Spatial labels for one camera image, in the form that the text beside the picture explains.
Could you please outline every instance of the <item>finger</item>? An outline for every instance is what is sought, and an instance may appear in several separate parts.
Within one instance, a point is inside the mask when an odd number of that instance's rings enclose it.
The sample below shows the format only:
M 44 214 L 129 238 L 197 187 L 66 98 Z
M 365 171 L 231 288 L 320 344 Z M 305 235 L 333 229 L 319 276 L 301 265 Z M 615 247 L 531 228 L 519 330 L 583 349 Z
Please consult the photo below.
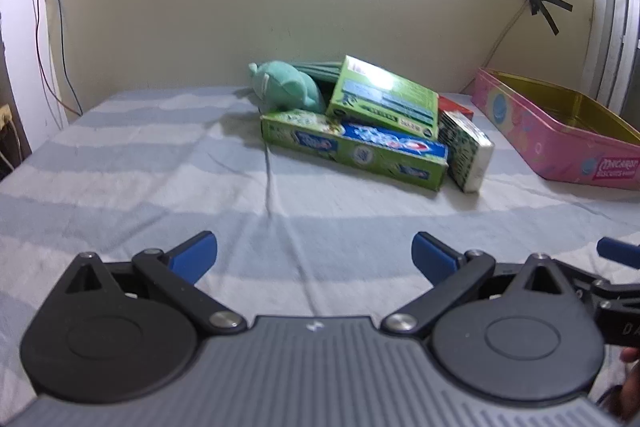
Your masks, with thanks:
M 625 347 L 620 351 L 620 360 L 625 363 L 635 362 L 640 359 L 640 349 L 637 347 Z
M 620 390 L 620 409 L 623 421 L 631 419 L 640 410 L 640 365 L 638 364 L 626 377 Z

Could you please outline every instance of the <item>bed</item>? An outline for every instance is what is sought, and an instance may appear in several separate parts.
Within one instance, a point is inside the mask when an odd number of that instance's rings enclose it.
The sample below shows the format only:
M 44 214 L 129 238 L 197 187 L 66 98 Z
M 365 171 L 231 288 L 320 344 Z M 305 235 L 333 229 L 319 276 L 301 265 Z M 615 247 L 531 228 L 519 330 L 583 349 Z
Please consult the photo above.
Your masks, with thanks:
M 480 195 L 450 180 L 436 194 L 266 148 L 245 89 L 123 92 L 95 107 L 0 183 L 0 423 L 34 396 L 20 337 L 80 251 L 124 261 L 211 230 L 218 261 L 198 286 L 249 320 L 379 321 L 430 288 L 410 257 L 419 230 L 499 261 L 543 251 L 618 282 L 638 279 L 598 259 L 595 243 L 640 243 L 640 194 L 547 182 L 478 110 L 474 121 L 496 145 Z M 621 378 L 614 359 L 594 393 Z

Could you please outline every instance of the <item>logo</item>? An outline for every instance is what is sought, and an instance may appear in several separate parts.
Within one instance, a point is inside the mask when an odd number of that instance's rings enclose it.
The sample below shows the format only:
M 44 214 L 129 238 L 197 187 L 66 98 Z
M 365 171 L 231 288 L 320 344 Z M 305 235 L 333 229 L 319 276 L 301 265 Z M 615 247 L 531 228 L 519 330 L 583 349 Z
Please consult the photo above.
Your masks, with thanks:
M 418 140 L 402 140 L 402 145 L 405 149 L 411 149 L 416 152 L 427 152 L 430 149 L 425 142 L 419 142 Z
M 340 102 L 342 105 L 348 105 L 349 107 L 354 107 L 356 105 L 356 103 L 358 102 L 358 97 L 353 95 L 353 94 L 349 94 L 348 92 L 345 92 L 342 94 L 342 99 L 340 100 Z
M 358 145 L 353 150 L 352 157 L 353 157 L 353 161 L 356 162 L 358 165 L 369 165 L 373 161 L 374 154 L 369 147 L 366 147 L 364 145 Z
M 429 177 L 431 176 L 431 174 L 427 171 L 416 169 L 415 167 L 410 167 L 408 165 L 398 164 L 398 170 L 402 172 L 402 174 L 407 174 L 408 176 L 420 178 L 421 180 L 428 180 Z
M 336 151 L 338 150 L 338 142 L 324 138 L 322 136 L 315 136 L 302 131 L 295 131 L 296 141 L 304 147 L 314 149 L 316 151 Z
M 316 331 L 318 330 L 321 330 L 322 328 L 324 328 L 324 324 L 322 324 L 322 322 L 320 321 L 309 322 L 309 324 L 306 325 L 306 329 L 309 331 L 313 331 L 314 333 L 316 333 Z
M 584 176 L 588 176 L 593 172 L 597 164 L 598 161 L 596 160 L 596 158 L 588 158 L 584 162 L 582 162 L 582 165 L 580 165 L 580 170 Z
M 500 93 L 498 96 L 494 98 L 494 120 L 495 123 L 500 125 L 504 122 L 504 119 L 507 116 L 507 100 L 504 95 Z
M 353 132 L 363 141 L 382 145 L 389 149 L 405 150 L 415 154 L 422 154 L 431 150 L 427 143 L 417 138 L 399 138 L 394 134 L 382 132 L 375 127 L 355 125 Z
M 635 177 L 640 165 L 640 158 L 603 158 L 598 164 L 594 180 L 622 179 Z

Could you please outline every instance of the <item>power strip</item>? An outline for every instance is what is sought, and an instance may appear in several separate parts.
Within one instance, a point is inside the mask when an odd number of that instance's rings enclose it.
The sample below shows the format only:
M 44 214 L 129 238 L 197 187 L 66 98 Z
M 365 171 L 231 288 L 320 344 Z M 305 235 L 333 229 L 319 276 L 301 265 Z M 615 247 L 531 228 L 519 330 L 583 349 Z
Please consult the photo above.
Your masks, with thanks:
M 0 107 L 0 131 L 4 129 L 4 126 L 14 119 L 14 116 L 11 114 L 11 108 L 8 103 L 5 103 Z

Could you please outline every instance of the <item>green cardboard box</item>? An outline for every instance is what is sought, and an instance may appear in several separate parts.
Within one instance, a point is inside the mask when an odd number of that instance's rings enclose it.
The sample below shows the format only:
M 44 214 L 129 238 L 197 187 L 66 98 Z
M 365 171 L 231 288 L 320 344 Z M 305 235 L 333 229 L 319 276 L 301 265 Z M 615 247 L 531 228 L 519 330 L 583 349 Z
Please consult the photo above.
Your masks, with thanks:
M 260 120 L 267 142 L 431 190 L 440 188 L 447 171 L 447 147 L 424 138 L 301 109 Z
M 406 78 L 345 57 L 328 116 L 438 138 L 438 94 Z

